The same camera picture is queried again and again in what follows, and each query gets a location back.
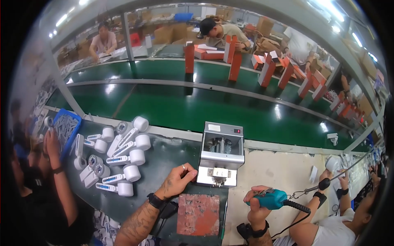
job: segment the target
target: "woman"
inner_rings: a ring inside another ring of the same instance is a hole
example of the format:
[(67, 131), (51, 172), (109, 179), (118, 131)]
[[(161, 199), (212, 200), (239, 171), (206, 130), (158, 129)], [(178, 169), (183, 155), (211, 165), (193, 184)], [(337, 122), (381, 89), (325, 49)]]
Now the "woman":
[(117, 47), (115, 33), (109, 31), (107, 22), (100, 23), (98, 31), (99, 34), (93, 38), (92, 44), (89, 48), (90, 55), (92, 56), (94, 62), (98, 61), (98, 54), (110, 54)]

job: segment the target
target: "hand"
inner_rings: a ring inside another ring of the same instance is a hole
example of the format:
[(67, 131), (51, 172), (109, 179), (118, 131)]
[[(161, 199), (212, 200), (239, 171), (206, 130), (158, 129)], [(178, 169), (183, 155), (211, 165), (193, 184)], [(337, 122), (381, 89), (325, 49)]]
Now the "hand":
[(246, 47), (246, 45), (245, 44), (242, 44), (240, 41), (238, 41), (237, 40), (237, 43), (235, 43), (235, 50), (238, 50), (238, 51), (240, 51), (240, 50), (242, 50), (243, 48), (245, 48)]
[(46, 151), (48, 152), (50, 159), (59, 158), (60, 143), (55, 129), (53, 129), (52, 131), (48, 130), (46, 132), (44, 137), (44, 146), (45, 146), (44, 149), (46, 149)]
[(310, 71), (310, 62), (307, 62), (305, 64), (305, 73), (308, 73)]
[(346, 190), (349, 188), (349, 175), (348, 175), (347, 171), (345, 172), (344, 178), (338, 177), (338, 179), (339, 179), (339, 183), (341, 184), (342, 190)]
[(253, 186), (243, 199), (244, 202), (250, 202), (250, 211), (247, 214), (247, 219), (250, 222), (254, 231), (264, 230), (266, 227), (266, 218), (271, 212), (266, 207), (260, 207), (260, 203), (254, 196), (269, 187), (259, 185)]
[[(320, 177), (319, 177), (319, 182), (320, 181), (322, 181), (323, 179), (325, 179), (325, 178), (329, 178), (329, 179), (331, 179), (333, 177), (333, 174), (332, 174), (332, 172), (330, 172), (330, 170), (328, 170), (328, 169), (325, 169), (324, 171), (323, 171), (323, 173), (320, 175)], [(327, 191), (327, 189), (325, 189), (325, 190), (320, 190), (320, 189), (318, 189), (318, 192), (320, 192), (320, 193), (325, 193)]]
[(98, 59), (99, 59), (99, 56), (96, 53), (94, 55), (92, 55), (93, 62), (97, 62)]
[(189, 163), (174, 167), (167, 178), (164, 180), (161, 187), (155, 192), (158, 198), (164, 200), (172, 196), (179, 195), (186, 188), (186, 185), (195, 180), (197, 170), (195, 170)]

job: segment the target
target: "metal pole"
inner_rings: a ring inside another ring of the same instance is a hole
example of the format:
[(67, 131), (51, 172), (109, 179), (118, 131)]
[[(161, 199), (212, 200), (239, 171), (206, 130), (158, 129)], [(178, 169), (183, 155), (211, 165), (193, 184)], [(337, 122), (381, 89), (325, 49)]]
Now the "metal pole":
[(62, 93), (67, 103), (72, 108), (72, 110), (76, 112), (81, 118), (84, 118), (85, 112), (76, 102), (75, 98), (72, 96), (70, 90), (67, 88), (66, 83), (64, 82), (64, 80), (60, 75), (58, 63), (56, 62), (52, 54), (52, 49), (50, 46), (48, 35), (44, 35), (44, 31), (42, 31), (41, 33), (42, 33), (42, 40), (44, 41), (44, 43), (46, 43), (45, 47), (43, 48), (45, 59), (48, 62), (48, 65), (50, 66), (51, 74), (53, 76), (53, 79), (55, 80), (56, 85), (58, 86), (60, 92)]
[(381, 111), (377, 115), (377, 118), (370, 126), (368, 126), (367, 130), (363, 132), (356, 140), (354, 140), (353, 143), (351, 143), (345, 150), (344, 153), (348, 154), (351, 152), (354, 148), (356, 148), (364, 139), (370, 134), (375, 128), (379, 126), (380, 120), (383, 118), (383, 115), (385, 114), (385, 109), (382, 107)]
[(129, 61), (134, 61), (133, 48), (131, 46), (130, 32), (128, 29), (127, 13), (121, 15), (123, 34), (125, 36), (126, 52)]

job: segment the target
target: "black wrist strap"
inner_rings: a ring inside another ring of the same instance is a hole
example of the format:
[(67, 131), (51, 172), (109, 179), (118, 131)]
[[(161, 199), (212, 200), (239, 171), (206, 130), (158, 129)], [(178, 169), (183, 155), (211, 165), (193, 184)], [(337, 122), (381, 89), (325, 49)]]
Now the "black wrist strap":
[(318, 191), (315, 192), (315, 194), (313, 196), (317, 196), (320, 200), (320, 204), (318, 206), (318, 209), (321, 207), (321, 205), (327, 200), (327, 197), (325, 196), (325, 194), (320, 193)]

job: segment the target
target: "person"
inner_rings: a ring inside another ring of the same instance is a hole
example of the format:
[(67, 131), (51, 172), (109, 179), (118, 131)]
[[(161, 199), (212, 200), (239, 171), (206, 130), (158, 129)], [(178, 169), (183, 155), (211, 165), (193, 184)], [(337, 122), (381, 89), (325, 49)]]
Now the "person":
[(237, 36), (236, 50), (247, 50), (250, 48), (250, 41), (239, 27), (233, 24), (217, 24), (212, 18), (205, 18), (200, 22), (201, 35), (207, 36), (206, 44), (210, 47), (225, 48), (226, 36)]
[(318, 44), (291, 27), (287, 27), (281, 42), (283, 52), (295, 61), (305, 73), (310, 71), (310, 65), (317, 51)]
[(26, 159), (30, 151), (30, 133), (29, 125), (31, 123), (31, 118), (28, 117), (23, 124), (20, 121), (20, 100), (14, 99), (11, 102), (10, 107), (11, 119), (12, 119), (12, 133), (11, 137), (13, 139), (13, 145), (17, 152), (19, 158)]
[[(172, 196), (179, 195), (189, 182), (195, 180), (196, 175), (197, 170), (189, 163), (177, 166), (171, 170), (154, 195), (163, 201)], [(142, 206), (122, 224), (116, 234), (114, 245), (138, 245), (142, 240), (148, 237), (158, 215), (159, 209), (155, 208), (149, 200), (146, 200)]]
[[(47, 131), (44, 141), (49, 156), (51, 175), (55, 189), (46, 185), (48, 172), (40, 172), (34, 166), (23, 172), (16, 151), (10, 153), (11, 166), (20, 196), (26, 203), (30, 220), (40, 229), (44, 239), (52, 245), (74, 246), (87, 244), (93, 234), (93, 213), (79, 214), (67, 177), (59, 160), (59, 142), (56, 131)], [(40, 158), (37, 167), (47, 169)]]
[(102, 22), (98, 26), (99, 34), (93, 38), (92, 44), (89, 48), (90, 55), (92, 56), (94, 62), (98, 61), (98, 54), (110, 54), (117, 48), (115, 33), (109, 31), (108, 23)]
[[(322, 173), (319, 180), (331, 178), (332, 174), (327, 169)], [(348, 174), (344, 178), (339, 178), (344, 193), (348, 189)], [(330, 216), (320, 220), (317, 224), (312, 224), (311, 220), (315, 215), (319, 205), (320, 198), (313, 196), (312, 200), (306, 205), (311, 210), (310, 216), (289, 228), (289, 235), (275, 239), (271, 239), (269, 230), (260, 238), (250, 238), (251, 246), (352, 246), (356, 238), (362, 233), (367, 223), (376, 211), (377, 204), (384, 190), (385, 180), (381, 180), (380, 184), (372, 192), (362, 200), (358, 209), (353, 211), (351, 208), (351, 200), (349, 193), (343, 194), (340, 198), (340, 216)], [(271, 212), (265, 207), (260, 207), (259, 200), (254, 198), (255, 192), (261, 192), (268, 189), (267, 186), (253, 186), (249, 191), (244, 202), (250, 202), (250, 212), (248, 220), (254, 231), (264, 230), (266, 227), (266, 217)], [(327, 189), (317, 192), (324, 194)], [(293, 223), (299, 221), (306, 216), (305, 212), (299, 212)]]

